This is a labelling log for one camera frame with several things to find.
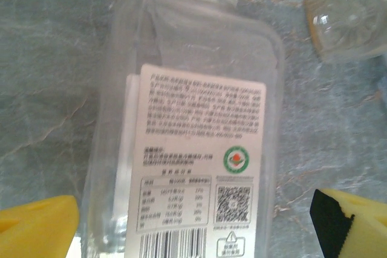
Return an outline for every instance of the plastic bottle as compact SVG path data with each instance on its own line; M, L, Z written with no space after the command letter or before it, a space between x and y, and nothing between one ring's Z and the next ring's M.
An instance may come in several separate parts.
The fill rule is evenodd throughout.
M305 0L321 58L343 63L387 51L387 0Z

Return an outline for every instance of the marble surface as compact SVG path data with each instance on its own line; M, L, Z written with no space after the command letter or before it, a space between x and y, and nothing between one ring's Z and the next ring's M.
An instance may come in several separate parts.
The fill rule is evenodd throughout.
M0 209L61 194L80 201L115 1L0 0ZM238 10L271 24L287 49L271 256L322 258L308 214L315 188L387 202L377 90L386 68L321 64L301 0L240 0Z

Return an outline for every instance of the nutrition facts table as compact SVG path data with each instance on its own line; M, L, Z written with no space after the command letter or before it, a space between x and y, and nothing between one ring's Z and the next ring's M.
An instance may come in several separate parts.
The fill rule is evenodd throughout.
M207 225L210 189L211 176L143 178L137 231Z

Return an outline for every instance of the green circular logo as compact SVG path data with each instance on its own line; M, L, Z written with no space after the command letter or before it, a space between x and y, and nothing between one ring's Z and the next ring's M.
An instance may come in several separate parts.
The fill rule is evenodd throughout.
M224 154L224 167L230 173L241 173L249 166L249 154L241 146L233 146Z

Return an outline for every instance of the table surface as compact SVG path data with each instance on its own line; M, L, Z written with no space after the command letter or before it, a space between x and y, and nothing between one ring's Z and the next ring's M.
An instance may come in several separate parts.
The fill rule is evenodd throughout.
M80 201L115 1L0 0L0 208L61 194ZM320 63L302 0L240 0L238 10L270 24L287 50L271 256L323 257L308 214L316 188L387 202L377 90L386 68Z

